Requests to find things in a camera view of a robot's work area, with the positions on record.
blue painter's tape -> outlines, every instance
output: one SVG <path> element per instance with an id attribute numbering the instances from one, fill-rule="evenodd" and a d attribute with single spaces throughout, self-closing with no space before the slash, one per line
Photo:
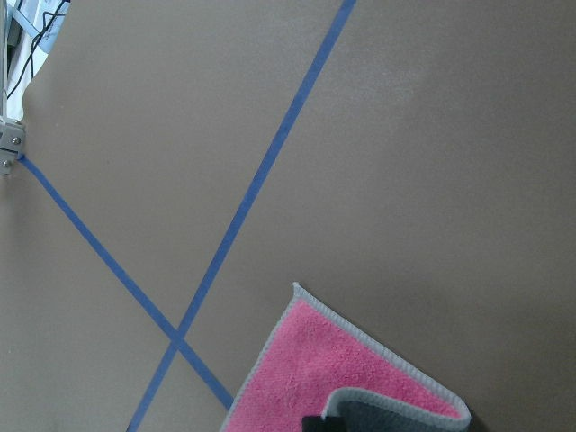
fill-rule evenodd
<path id="1" fill-rule="evenodd" d="M 280 150 L 282 149 L 284 142 L 290 133 L 290 130 L 295 124 L 296 119 L 298 118 L 298 115 L 304 106 L 304 103 L 308 99 L 308 96 L 311 92 L 311 89 L 314 87 L 314 84 L 316 83 L 320 71 L 326 64 L 326 60 L 328 59 L 329 54 L 338 39 L 338 36 L 342 32 L 342 29 L 344 28 L 344 25 L 346 24 L 355 3 L 356 0 L 344 0 L 338 9 L 336 17 L 330 25 L 328 33 L 320 45 L 316 57 L 312 61 L 306 76 L 302 80 L 300 88 L 298 89 L 296 96 L 293 98 L 290 108 L 288 108 L 288 111 L 286 112 L 286 115 L 284 116 L 282 123 L 278 128 L 278 131 L 274 135 L 272 143 L 270 144 L 268 151 L 262 159 L 260 167 L 256 171 L 256 174 L 252 179 L 252 182 L 250 183 L 250 186 L 248 187 L 247 192 L 244 195 L 244 198 L 242 199 L 242 202 L 240 203 L 240 206 L 238 207 L 236 214 L 234 215 L 234 218 L 232 219 L 232 222 L 230 223 L 228 230 L 224 235 L 224 238 L 222 239 L 222 242 L 218 246 L 214 257 L 210 262 L 210 265 L 208 266 L 208 269 L 206 270 L 206 273 L 204 274 L 204 277 L 200 282 L 196 293 L 194 294 L 192 302 L 190 303 L 184 317 L 182 318 L 182 321 L 180 322 L 180 325 L 178 326 L 178 336 L 181 339 L 184 339 L 189 328 L 192 326 L 194 318 L 200 310 L 206 294 L 210 290 L 216 275 L 220 271 L 221 266 L 226 259 L 226 255 L 229 253 L 230 248 L 232 247 L 232 243 L 234 243 L 234 240 L 236 239 L 240 228 L 246 220 L 246 217 L 248 216 L 248 213 L 252 208 L 252 205 L 254 204 L 254 201 L 256 200 L 262 185 L 264 184 L 264 181 L 268 177 L 268 174 L 272 169 L 272 166 L 276 161 L 276 158 L 278 157 L 278 154 L 280 153 Z M 176 348 L 173 346 L 173 344 L 171 344 L 162 357 L 162 361 L 158 365 L 158 368 L 154 373 L 154 376 L 150 381 L 148 388 L 142 397 L 142 400 L 140 401 L 138 409 L 132 417 L 132 421 L 130 422 L 128 429 L 130 432 L 135 432 L 138 430 L 138 427 L 146 415 L 146 411 L 154 399 L 154 396 L 156 395 L 156 392 L 158 391 L 158 388 L 160 387 L 160 384 L 166 375 L 167 369 L 172 364 L 175 355 Z"/>
<path id="2" fill-rule="evenodd" d="M 139 286 L 128 276 L 124 269 L 118 264 L 118 262 L 113 258 L 113 256 L 106 250 L 106 248 L 100 243 L 96 236 L 90 231 L 90 229 L 80 220 L 68 203 L 62 198 L 54 186 L 50 183 L 48 178 L 27 158 L 23 157 L 20 162 L 28 168 L 28 170 L 38 179 L 40 184 L 46 189 L 46 192 L 58 205 L 58 207 L 66 214 L 70 219 L 72 224 L 80 232 L 82 237 L 90 244 L 94 249 L 96 254 L 106 263 L 106 265 L 112 270 L 120 282 L 126 287 L 126 289 L 132 294 L 136 301 L 144 308 L 148 315 L 157 323 L 157 325 L 166 333 L 166 335 L 172 341 L 171 347 L 174 346 L 175 349 L 179 349 L 184 358 L 192 366 L 192 368 L 200 375 L 203 381 L 212 390 L 214 395 L 219 399 L 219 401 L 228 409 L 232 404 L 232 396 L 224 388 L 224 386 L 218 381 L 214 374 L 210 371 L 208 366 L 204 361 L 194 352 L 194 350 L 181 338 L 178 338 L 178 333 L 176 329 L 170 324 L 168 319 L 164 314 L 158 309 L 158 307 L 152 302 L 152 300 L 140 289 Z"/>

metal bracket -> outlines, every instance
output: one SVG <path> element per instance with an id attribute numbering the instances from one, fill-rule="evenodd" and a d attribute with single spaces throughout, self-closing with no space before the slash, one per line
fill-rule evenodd
<path id="1" fill-rule="evenodd" d="M 16 159 L 24 156 L 26 131 L 15 120 L 5 120 L 0 116 L 0 174 L 9 175 Z"/>

pink towel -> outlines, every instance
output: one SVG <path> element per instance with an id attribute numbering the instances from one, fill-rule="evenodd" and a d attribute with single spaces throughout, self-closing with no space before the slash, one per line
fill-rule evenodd
<path id="1" fill-rule="evenodd" d="M 352 394 L 347 389 L 369 395 L 374 406 L 380 403 L 374 398 L 380 398 L 388 403 L 387 410 L 415 409 L 421 418 L 429 415 L 448 430 L 464 430 L 470 420 L 457 396 L 295 283 L 292 301 L 221 430 L 300 431 L 303 417 L 325 413 L 330 399 Z"/>

black object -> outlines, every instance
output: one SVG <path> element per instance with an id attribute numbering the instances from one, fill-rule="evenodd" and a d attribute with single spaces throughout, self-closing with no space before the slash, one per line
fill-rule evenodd
<path id="1" fill-rule="evenodd" d="M 10 64 L 12 63 L 12 55 L 14 50 L 20 43 L 20 35 L 22 34 L 22 27 L 13 18 L 10 21 L 10 31 L 8 32 L 8 37 L 6 38 L 6 52 L 7 52 L 7 66 L 6 70 L 10 70 Z"/>
<path id="2" fill-rule="evenodd" d="M 302 432 L 347 432 L 346 422 L 341 417 L 308 416 L 302 419 Z"/>

wire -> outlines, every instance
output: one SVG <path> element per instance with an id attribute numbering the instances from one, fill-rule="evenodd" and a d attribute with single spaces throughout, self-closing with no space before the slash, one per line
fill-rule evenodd
<path id="1" fill-rule="evenodd" d="M 34 51 L 38 48 L 38 46 L 40 45 L 40 41 L 42 40 L 44 35 L 48 32 L 48 30 L 50 29 L 50 27 L 52 26 L 54 21 L 56 21 L 56 19 L 59 16 L 66 16 L 65 13 L 59 13 L 60 9 L 62 8 L 64 3 L 66 3 L 66 2 L 67 2 L 67 0 L 61 0 L 60 4 L 58 5 L 58 7 L 56 8 L 56 11 L 54 11 L 54 13 L 46 11 L 42 14 L 42 24 L 43 24 L 42 30 L 36 36 L 34 36 L 34 39 L 32 39 L 30 55 L 28 56 L 28 58 L 26 59 L 26 61 L 24 63 L 24 66 L 22 68 L 22 73 L 18 77 L 18 81 L 16 81 L 16 84 L 14 85 L 12 91 L 8 94 L 6 99 L 9 99 L 10 96 L 12 96 L 14 94 L 14 92 L 16 91 L 16 88 L 18 88 L 18 86 L 22 82 L 22 80 L 24 78 L 24 74 L 26 73 L 26 68 L 28 67 L 28 64 L 31 64 L 32 78 L 34 78 L 34 60 L 33 60 Z M 48 24 L 46 24 L 46 15 L 51 16 Z"/>
<path id="2" fill-rule="evenodd" d="M 46 25 L 46 15 L 51 15 L 51 16 L 66 16 L 65 13 L 52 13 L 52 12 L 48 12 L 48 11 L 44 12 L 44 13 L 42 14 L 42 31 L 41 31 L 40 33 L 42 33 L 42 32 L 47 32 L 48 29 L 49 29 L 49 27 L 50 27 L 50 25 L 49 25 L 49 26 Z M 40 43 L 40 40 L 41 40 L 41 39 L 42 39 L 42 38 L 39 38 L 39 39 L 36 41 L 36 44 L 37 44 L 37 45 Z M 30 57 L 30 73 L 31 73 L 31 78 L 30 78 L 30 80 L 33 80 L 33 79 L 34 79 L 34 56 L 33 56 L 33 55 Z"/>

